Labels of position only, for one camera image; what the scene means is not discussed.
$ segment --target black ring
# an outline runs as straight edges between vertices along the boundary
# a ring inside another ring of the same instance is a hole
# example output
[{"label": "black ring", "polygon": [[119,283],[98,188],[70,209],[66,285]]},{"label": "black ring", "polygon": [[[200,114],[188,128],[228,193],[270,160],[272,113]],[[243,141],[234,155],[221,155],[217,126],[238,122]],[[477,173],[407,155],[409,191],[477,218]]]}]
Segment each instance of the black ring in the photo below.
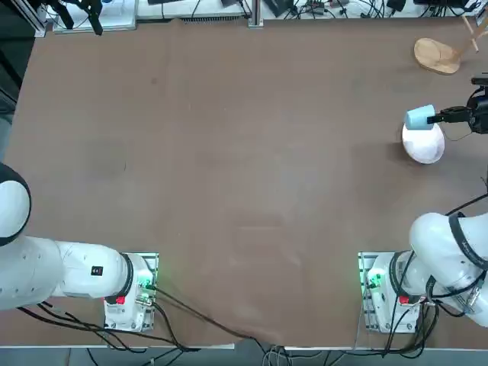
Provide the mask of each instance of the black ring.
[{"label": "black ring", "polygon": [[397,294],[398,296],[410,296],[409,293],[407,293],[404,289],[401,288],[397,278],[397,270],[396,270],[398,258],[405,252],[407,251],[404,250],[402,252],[396,252],[395,254],[393,254],[393,257],[390,261],[390,266],[388,268],[388,272],[390,273],[391,287],[393,288],[393,291],[395,291],[395,294]]},{"label": "black ring", "polygon": [[9,168],[8,166],[0,162],[0,184],[6,181],[16,181],[17,183],[20,183],[25,188],[27,194],[29,195],[29,213],[27,214],[27,218],[25,219],[24,225],[14,235],[6,238],[0,237],[0,246],[6,246],[10,242],[13,242],[14,240],[17,239],[17,237],[22,233],[25,226],[27,225],[27,222],[31,217],[31,211],[32,211],[31,190],[29,189],[27,182],[14,169]]},{"label": "black ring", "polygon": [[132,265],[132,261],[130,260],[129,256],[125,253],[119,253],[122,258],[125,259],[127,263],[127,279],[125,281],[122,290],[119,291],[118,294],[112,296],[106,296],[105,301],[110,304],[115,304],[118,297],[125,297],[129,294],[130,287],[132,286],[132,280],[134,278],[134,267]]},{"label": "black ring", "polygon": [[481,258],[467,242],[461,224],[459,223],[459,217],[464,217],[464,215],[462,213],[455,213],[449,217],[449,226],[451,227],[452,236],[456,240],[457,246],[459,246],[459,249],[471,263],[484,271],[488,271],[488,261]]}]

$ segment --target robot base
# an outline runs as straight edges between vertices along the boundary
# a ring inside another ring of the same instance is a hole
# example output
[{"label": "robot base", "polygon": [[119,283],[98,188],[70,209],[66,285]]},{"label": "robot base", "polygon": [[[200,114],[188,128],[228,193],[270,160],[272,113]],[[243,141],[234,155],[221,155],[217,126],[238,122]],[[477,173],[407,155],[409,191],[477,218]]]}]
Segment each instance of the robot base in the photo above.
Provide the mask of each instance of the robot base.
[{"label": "robot base", "polygon": [[397,326],[400,317],[407,309],[396,328],[397,333],[414,333],[419,306],[417,304],[396,305],[393,325],[391,324],[393,307],[397,294],[391,286],[389,268],[393,252],[360,252],[359,270],[366,327],[378,332],[389,333],[391,326]]},{"label": "robot base", "polygon": [[133,264],[133,282],[129,294],[117,298],[117,303],[104,300],[105,328],[131,332],[151,330],[154,326],[152,303],[156,298],[154,291],[146,285],[157,285],[158,253],[126,253]]}]

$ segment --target floor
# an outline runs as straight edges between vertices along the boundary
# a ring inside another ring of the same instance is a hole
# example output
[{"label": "floor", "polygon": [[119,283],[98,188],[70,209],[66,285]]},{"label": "floor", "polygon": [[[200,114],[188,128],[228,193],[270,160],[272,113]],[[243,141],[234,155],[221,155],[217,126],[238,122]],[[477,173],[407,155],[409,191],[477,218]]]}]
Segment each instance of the floor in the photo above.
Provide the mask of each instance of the floor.
[{"label": "floor", "polygon": [[[6,30],[11,32],[15,29],[15,36],[17,40],[7,40],[0,43],[4,52],[8,55],[11,63],[16,70],[23,75],[27,68],[27,61],[31,53],[34,41],[29,39],[31,37],[30,28],[19,20],[15,14],[0,5],[0,37],[4,37]],[[8,91],[15,98],[18,97],[18,90],[11,82],[9,77],[0,70],[0,86]],[[12,115],[0,114],[0,161],[3,158],[5,149],[8,143],[8,135],[11,129]],[[117,365],[117,366],[136,366],[142,365],[150,361],[151,357],[156,357],[164,352],[165,349],[150,349],[143,355],[132,355],[127,352],[116,352],[106,348],[93,348],[92,354],[99,366]],[[323,352],[313,358],[300,358],[293,360],[296,366],[305,365],[322,365],[324,364],[327,352]],[[293,352],[294,355],[316,355],[317,352]],[[339,357],[338,351],[332,352],[329,357],[328,364]],[[173,356],[161,358],[155,364],[165,365],[171,361]],[[40,363],[40,360],[49,360],[48,362]],[[472,365],[486,364],[488,360],[488,353],[486,352],[469,352],[469,351],[425,351],[421,358],[416,360],[407,360],[398,355],[388,355],[386,358],[381,357],[367,357],[360,358],[354,356],[345,356],[338,363],[341,366],[346,365],[408,365],[415,364],[418,366],[428,364],[443,364],[444,366],[458,366],[461,363],[469,362]],[[262,360],[262,353],[254,345],[248,342],[240,342],[236,349],[204,349],[198,353],[181,356],[173,363],[178,365],[228,365],[235,366],[244,365],[265,365],[268,360]],[[273,366],[278,366],[274,358],[269,361]],[[5,366],[17,365],[34,365],[34,364],[49,364],[50,366],[86,366],[91,364],[86,348],[1,348],[0,349],[0,363]]]}]

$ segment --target red button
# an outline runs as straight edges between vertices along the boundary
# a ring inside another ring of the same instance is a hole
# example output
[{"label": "red button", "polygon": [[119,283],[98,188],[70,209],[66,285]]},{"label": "red button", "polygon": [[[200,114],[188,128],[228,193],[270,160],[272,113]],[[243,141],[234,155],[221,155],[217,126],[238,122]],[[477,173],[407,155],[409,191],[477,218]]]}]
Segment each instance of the red button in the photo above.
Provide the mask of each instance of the red button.
[{"label": "red button", "polygon": [[398,297],[398,301],[399,301],[399,302],[400,302],[402,305],[404,305],[404,304],[406,304],[406,303],[409,303],[409,298],[408,298],[408,296],[400,296],[400,297]]}]

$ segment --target white bowl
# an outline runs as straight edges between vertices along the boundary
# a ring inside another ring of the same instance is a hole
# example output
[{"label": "white bowl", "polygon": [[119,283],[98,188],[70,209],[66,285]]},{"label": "white bowl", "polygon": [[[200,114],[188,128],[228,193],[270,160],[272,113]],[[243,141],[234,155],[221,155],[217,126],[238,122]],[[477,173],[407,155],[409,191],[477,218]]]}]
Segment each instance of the white bowl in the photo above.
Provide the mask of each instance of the white bowl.
[{"label": "white bowl", "polygon": [[406,153],[422,164],[433,164],[444,153],[444,134],[437,124],[431,130],[407,130],[403,125],[402,141]]}]

